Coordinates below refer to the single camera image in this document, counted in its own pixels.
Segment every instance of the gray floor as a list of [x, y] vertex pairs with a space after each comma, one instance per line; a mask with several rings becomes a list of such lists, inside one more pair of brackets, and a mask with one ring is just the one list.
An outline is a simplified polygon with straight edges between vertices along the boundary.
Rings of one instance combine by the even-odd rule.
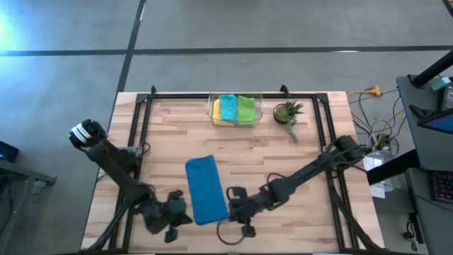
[[[138, 3], [2, 1], [0, 50], [125, 49]], [[148, 0], [136, 48], [445, 45], [453, 39], [451, 18], [440, 0]], [[391, 91], [397, 76], [417, 73], [445, 53], [134, 56], [125, 90], [266, 91], [286, 84], [299, 91], [374, 85]], [[85, 118], [108, 126], [123, 61], [0, 57], [0, 140], [21, 150], [21, 164], [58, 176], [38, 204], [27, 204], [11, 254], [79, 249], [97, 168], [70, 145], [67, 131]], [[393, 92], [364, 100], [369, 119], [397, 98]], [[357, 103], [351, 107], [359, 111]], [[413, 148], [406, 124], [398, 140], [400, 153]], [[404, 213], [388, 212], [381, 203], [377, 210], [387, 247], [410, 251], [400, 235]]]

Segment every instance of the yellow cloth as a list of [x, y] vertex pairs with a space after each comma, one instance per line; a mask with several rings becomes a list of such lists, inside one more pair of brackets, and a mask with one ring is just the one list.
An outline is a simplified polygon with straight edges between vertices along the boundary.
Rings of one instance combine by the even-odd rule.
[[225, 120], [221, 120], [220, 118], [220, 99], [217, 99], [214, 101], [214, 114], [212, 116], [214, 118], [214, 124], [215, 125], [224, 125], [227, 127], [233, 127], [234, 123], [230, 123]]

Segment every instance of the blue cloth in container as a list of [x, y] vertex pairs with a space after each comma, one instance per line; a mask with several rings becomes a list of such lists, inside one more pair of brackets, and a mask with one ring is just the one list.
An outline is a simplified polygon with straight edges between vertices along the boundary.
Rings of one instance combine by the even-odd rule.
[[190, 159], [185, 172], [192, 198], [193, 216], [198, 225], [228, 218], [214, 156]]
[[236, 120], [238, 112], [238, 98], [233, 95], [220, 95], [220, 118], [222, 120]]

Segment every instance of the potted plant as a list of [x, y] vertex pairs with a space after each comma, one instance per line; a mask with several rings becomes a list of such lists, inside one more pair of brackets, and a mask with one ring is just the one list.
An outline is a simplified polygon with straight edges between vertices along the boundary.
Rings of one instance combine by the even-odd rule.
[[292, 130], [292, 126], [297, 122], [297, 114], [302, 113], [299, 111], [304, 105], [301, 103], [296, 103], [297, 100], [288, 101], [286, 103], [277, 104], [274, 108], [274, 119], [277, 123], [286, 125], [286, 131], [288, 131], [289, 136], [295, 143], [298, 143], [299, 140]]

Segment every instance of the computer monitor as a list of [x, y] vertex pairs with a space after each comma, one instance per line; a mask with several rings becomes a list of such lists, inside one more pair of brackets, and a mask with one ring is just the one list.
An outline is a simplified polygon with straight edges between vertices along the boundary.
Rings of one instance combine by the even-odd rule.
[[417, 125], [453, 135], [453, 108], [423, 118]]

